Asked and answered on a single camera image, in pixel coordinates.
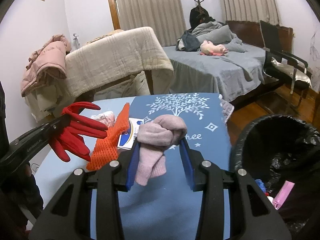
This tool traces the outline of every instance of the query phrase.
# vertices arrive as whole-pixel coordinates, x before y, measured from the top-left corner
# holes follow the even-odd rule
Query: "white tree print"
[[[182,112],[193,113],[202,119],[202,109],[210,108],[206,104],[209,98],[201,98],[199,94],[169,94],[163,97],[156,97],[156,100],[150,106],[149,114],[159,110],[171,111],[175,116],[179,116]]]

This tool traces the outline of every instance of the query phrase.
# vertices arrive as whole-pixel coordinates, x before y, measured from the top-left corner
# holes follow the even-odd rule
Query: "silver cushion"
[[[288,64],[279,63],[278,61],[276,61],[275,58],[272,58],[271,63],[277,70],[279,70],[282,73],[284,73],[284,74],[288,75],[289,77],[293,78],[293,71],[294,71],[294,67],[293,66],[288,65]],[[296,81],[298,81],[298,80],[303,81],[305,83],[308,83],[309,87],[312,88],[310,78],[305,73],[303,73],[302,71],[297,69]]]

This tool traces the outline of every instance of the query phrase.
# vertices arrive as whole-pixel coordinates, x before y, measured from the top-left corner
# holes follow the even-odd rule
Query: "blue gripper pad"
[[[137,169],[138,169],[138,163],[139,163],[139,150],[140,150],[140,144],[136,143],[132,157],[128,166],[128,172],[127,172],[127,181],[125,183],[125,187],[129,191],[134,184],[134,179],[136,177]]]
[[[180,148],[180,156],[182,160],[184,173],[186,175],[187,183],[191,188],[191,190],[194,190],[195,189],[194,170],[191,165],[191,161],[190,161],[188,150],[187,150],[187,148],[189,147],[186,145],[185,140],[181,140],[179,148]]]

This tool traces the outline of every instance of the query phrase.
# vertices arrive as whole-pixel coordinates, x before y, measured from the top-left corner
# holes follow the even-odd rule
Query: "coat rack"
[[[201,3],[203,2],[204,0],[202,0],[202,1],[200,1],[200,0],[195,0],[195,2],[197,2],[197,11],[200,13],[200,15],[201,14],[203,14],[203,12],[204,12],[204,10],[203,10],[203,8],[202,8],[202,6],[201,6]]]

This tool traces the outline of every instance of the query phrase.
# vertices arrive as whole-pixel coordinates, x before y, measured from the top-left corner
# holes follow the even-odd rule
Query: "curtain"
[[[186,29],[181,0],[117,0],[123,30],[150,26],[162,46],[176,44]]]
[[[275,0],[220,0],[222,14],[226,21],[263,20],[279,25],[279,15]]]

